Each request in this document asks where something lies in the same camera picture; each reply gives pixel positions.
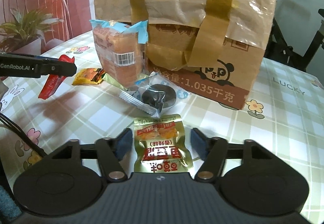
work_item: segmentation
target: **green plaid pattern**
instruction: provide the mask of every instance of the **green plaid pattern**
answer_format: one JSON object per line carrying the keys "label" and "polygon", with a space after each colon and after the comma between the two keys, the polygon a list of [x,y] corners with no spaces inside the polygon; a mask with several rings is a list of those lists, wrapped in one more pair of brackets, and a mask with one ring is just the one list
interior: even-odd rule
{"label": "green plaid pattern", "polygon": [[[74,47],[88,50],[66,54]],[[92,32],[73,38],[46,52],[44,56],[58,58],[61,54],[75,56],[78,71],[100,67],[94,48]],[[119,89],[107,84],[72,86],[68,77],[56,93],[47,100],[38,99],[47,77],[40,79],[8,78],[4,83],[25,90],[14,97],[3,111],[27,132],[34,128],[41,132],[39,146],[50,153],[69,139],[80,139],[82,144],[98,138],[116,137],[124,128],[133,128],[133,119],[147,114],[121,100]],[[300,172],[308,181],[310,193],[302,215],[311,223],[324,221],[324,90],[312,84],[314,76],[263,59],[260,73],[243,110],[233,110],[191,94],[185,101],[169,109],[166,114],[182,116],[186,135],[198,127],[209,137],[220,136],[231,143],[241,144],[253,139],[272,151]],[[24,171],[31,150],[19,157],[15,144],[17,135],[0,128],[0,155],[9,183],[12,186]],[[189,137],[186,146],[194,158],[194,175],[202,164],[192,150]],[[130,152],[121,162],[130,173],[137,155]],[[84,164],[99,173],[95,161]],[[228,160],[225,172],[237,167],[239,160]]]}

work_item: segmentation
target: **black cable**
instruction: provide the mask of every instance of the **black cable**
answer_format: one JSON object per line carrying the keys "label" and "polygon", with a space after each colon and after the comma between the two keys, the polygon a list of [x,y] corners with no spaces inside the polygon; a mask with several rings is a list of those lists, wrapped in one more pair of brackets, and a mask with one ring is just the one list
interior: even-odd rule
{"label": "black cable", "polygon": [[34,150],[40,157],[44,157],[47,154],[45,151],[40,148],[38,145],[32,142],[28,138],[28,136],[24,133],[24,131],[16,124],[14,123],[11,119],[9,119],[7,116],[4,114],[0,113],[0,121],[11,131],[13,131],[15,134],[17,134],[20,139],[24,141],[32,150]]}

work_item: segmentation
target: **potted plant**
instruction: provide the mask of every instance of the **potted plant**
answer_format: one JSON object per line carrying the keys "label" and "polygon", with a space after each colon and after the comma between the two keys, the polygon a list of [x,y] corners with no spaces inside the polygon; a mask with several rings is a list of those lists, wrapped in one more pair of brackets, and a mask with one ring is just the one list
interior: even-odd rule
{"label": "potted plant", "polygon": [[40,55],[44,33],[52,31],[52,24],[63,22],[41,9],[22,14],[16,9],[10,12],[14,21],[0,25],[0,36],[4,37],[0,41],[0,51]]}

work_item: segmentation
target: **barcode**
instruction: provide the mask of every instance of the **barcode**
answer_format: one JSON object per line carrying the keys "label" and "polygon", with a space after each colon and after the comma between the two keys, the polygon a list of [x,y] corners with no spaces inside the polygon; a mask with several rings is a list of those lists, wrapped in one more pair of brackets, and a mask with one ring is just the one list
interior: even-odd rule
{"label": "barcode", "polygon": [[115,64],[118,66],[129,66],[134,63],[134,52],[125,54],[115,54]]}

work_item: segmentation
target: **chair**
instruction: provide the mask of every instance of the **chair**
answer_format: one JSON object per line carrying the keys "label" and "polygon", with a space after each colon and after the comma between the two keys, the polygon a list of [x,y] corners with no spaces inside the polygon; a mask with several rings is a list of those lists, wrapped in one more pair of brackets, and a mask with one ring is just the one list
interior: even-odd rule
{"label": "chair", "polygon": [[65,0],[0,0],[0,24],[12,21],[10,8],[23,12],[42,8],[44,12],[53,14],[53,18],[63,19],[63,22],[53,24],[52,32],[45,33],[45,41],[59,39],[69,40],[71,33],[70,15]]}

